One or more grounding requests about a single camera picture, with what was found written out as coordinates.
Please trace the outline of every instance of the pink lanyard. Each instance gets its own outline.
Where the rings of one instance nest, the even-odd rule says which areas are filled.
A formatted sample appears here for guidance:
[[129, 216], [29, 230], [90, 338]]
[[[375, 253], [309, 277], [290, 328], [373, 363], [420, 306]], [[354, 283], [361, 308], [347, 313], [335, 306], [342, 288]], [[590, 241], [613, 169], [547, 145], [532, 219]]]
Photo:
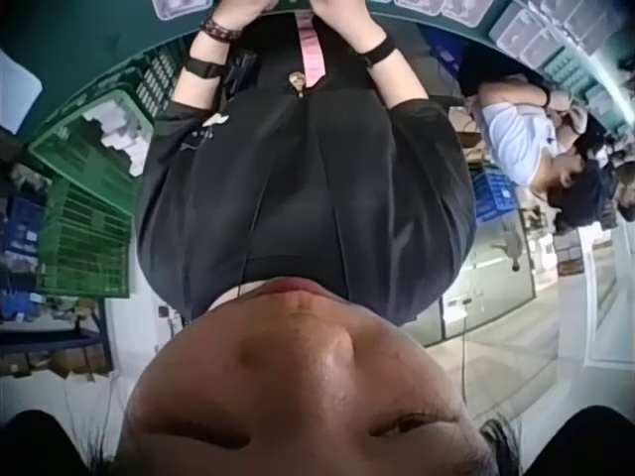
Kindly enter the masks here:
[[314, 14], [311, 12], [296, 12], [307, 87], [315, 86], [319, 79], [326, 75], [324, 55], [319, 45], [318, 33], [313, 25], [313, 17]]

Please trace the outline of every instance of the lip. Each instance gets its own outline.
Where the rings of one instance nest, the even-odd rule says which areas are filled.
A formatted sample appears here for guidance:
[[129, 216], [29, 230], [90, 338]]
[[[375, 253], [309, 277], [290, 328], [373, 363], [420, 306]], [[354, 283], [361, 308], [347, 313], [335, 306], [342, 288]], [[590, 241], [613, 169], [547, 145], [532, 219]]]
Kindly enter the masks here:
[[304, 291], [322, 298], [334, 298], [334, 295], [325, 290], [318, 283], [304, 278], [277, 278], [262, 285], [256, 294], [258, 296], [279, 295], [283, 293], [293, 293]]

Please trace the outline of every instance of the blue crate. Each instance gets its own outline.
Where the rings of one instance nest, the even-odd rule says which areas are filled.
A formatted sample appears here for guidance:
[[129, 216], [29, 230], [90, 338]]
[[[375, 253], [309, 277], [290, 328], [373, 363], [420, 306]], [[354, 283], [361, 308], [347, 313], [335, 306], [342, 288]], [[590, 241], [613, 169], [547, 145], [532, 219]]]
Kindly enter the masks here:
[[494, 220], [518, 209], [514, 183], [498, 170], [487, 170], [472, 179], [476, 197], [476, 223]]
[[427, 27], [426, 25], [418, 27], [419, 32], [430, 47], [431, 55], [456, 79], [468, 40], [439, 28]]
[[4, 230], [4, 249], [38, 256], [38, 235], [44, 226], [45, 209], [26, 198], [13, 198], [11, 215]]
[[14, 316], [18, 313], [23, 313], [28, 320], [28, 317], [35, 313], [35, 308], [36, 305], [31, 301], [30, 293], [2, 292], [0, 297], [0, 310], [5, 320], [14, 320]]

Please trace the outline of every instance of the beaded bracelet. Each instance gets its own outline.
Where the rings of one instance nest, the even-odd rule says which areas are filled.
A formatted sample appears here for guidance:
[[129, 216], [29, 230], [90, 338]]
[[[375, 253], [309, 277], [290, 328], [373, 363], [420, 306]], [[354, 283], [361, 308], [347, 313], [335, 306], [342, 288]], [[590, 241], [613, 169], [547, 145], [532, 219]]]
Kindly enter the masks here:
[[240, 38], [242, 30], [227, 30], [214, 22], [212, 15], [209, 15], [200, 26], [200, 30], [221, 43], [231, 43]]

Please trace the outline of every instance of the table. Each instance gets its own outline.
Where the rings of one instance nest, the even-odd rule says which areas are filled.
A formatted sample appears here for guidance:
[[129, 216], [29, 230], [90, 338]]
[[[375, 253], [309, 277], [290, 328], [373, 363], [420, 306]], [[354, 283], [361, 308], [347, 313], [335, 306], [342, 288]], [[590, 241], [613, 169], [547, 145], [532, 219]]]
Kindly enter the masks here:
[[[495, 46], [489, 31], [510, 3], [521, 2], [493, 0], [478, 26], [469, 28], [442, 15], [431, 17], [404, 9], [392, 0], [369, 2], [371, 11], [377, 15], [438, 27], [492, 48]], [[308, 5], [308, 0], [281, 0], [276, 12], [306, 9]], [[205, 12], [197, 12], [163, 22], [157, 18], [151, 0], [22, 0], [14, 9], [10, 23], [0, 29], [0, 45], [44, 85], [43, 93], [18, 133], [25, 141], [34, 139], [38, 125], [76, 91], [128, 58], [195, 31], [205, 16]], [[613, 132], [624, 131], [635, 122], [632, 101], [617, 87], [617, 66], [633, 55], [632, 32], [632, 29], [622, 29], [592, 57], [566, 47], [616, 100], [618, 107], [598, 117], [604, 127]]]

